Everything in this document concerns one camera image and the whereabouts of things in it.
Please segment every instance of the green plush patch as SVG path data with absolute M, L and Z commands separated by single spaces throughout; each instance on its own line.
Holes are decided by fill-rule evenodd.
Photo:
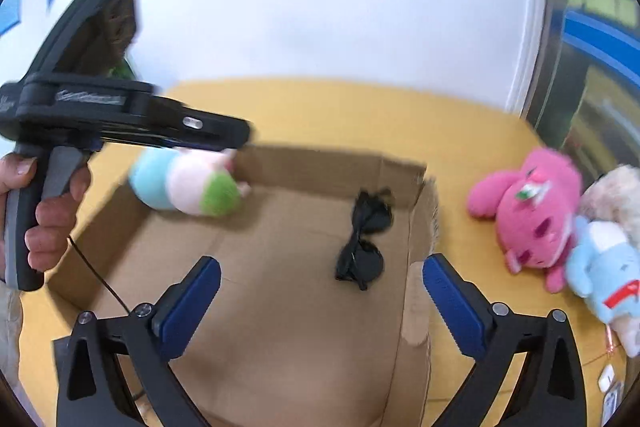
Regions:
M 226 216 L 240 204 L 240 192 L 235 179 L 226 171 L 211 177 L 200 199 L 200 209 L 206 216 Z

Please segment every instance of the wooden table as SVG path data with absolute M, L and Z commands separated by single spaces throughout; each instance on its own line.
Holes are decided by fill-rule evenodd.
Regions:
M 412 90 L 331 80 L 235 79 L 187 82 L 168 96 L 203 110 L 254 122 L 255 139 L 306 146 L 374 150 L 428 165 L 440 195 L 440 241 L 464 279 L 473 281 L 490 301 L 503 301 L 515 312 L 546 315 L 553 308 L 568 314 L 582 361 L 589 425 L 600 425 L 602 394 L 598 376 L 606 364 L 604 327 L 583 302 L 564 291 L 550 295 L 538 273 L 511 276 L 495 242 L 492 223 L 465 212 L 469 189 L 489 172 L 518 168 L 539 145 L 527 124 L 490 108 Z M 92 160 L 94 185 L 79 211 L 82 229 L 126 174 L 139 149 L 111 145 Z M 20 339 L 20 379 L 47 425 L 55 425 L 57 380 L 50 341 L 68 335 L 59 299 L 47 289 L 24 295 L 24 331 Z M 444 323 L 434 317 L 432 376 L 423 425 L 439 416 L 471 368 Z M 495 425 L 513 390 L 523 356 L 510 373 L 484 425 Z M 625 358 L 617 348 L 612 360 L 623 378 Z

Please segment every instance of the beige plush toy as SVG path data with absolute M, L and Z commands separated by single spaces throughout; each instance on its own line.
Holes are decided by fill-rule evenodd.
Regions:
M 640 250 L 640 169 L 621 165 L 607 173 L 580 198 L 580 214 L 613 221 L 626 232 L 629 242 Z M 620 317 L 610 324 L 628 356 L 640 354 L 640 319 Z

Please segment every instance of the blue plush toy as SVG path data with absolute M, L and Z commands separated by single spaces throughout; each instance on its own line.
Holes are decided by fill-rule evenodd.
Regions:
M 578 245 L 569 255 L 566 280 L 605 324 L 640 317 L 640 255 L 624 230 L 609 221 L 575 220 Z

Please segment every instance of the cardboard box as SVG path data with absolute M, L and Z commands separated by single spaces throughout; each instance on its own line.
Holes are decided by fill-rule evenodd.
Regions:
M 155 302 L 200 256 L 220 262 L 220 291 L 171 363 L 212 425 L 418 427 L 429 342 L 410 345 L 401 326 L 409 266 L 436 241 L 437 197 L 425 167 L 252 146 L 236 169 L 254 190 L 231 216 L 154 212 L 124 182 L 78 245 L 130 307 Z M 385 270 L 362 292 L 334 279 L 335 261 L 359 190 L 383 187 L 396 201 L 392 226 L 372 237 Z M 98 317 L 122 314 L 73 253 L 49 286 Z

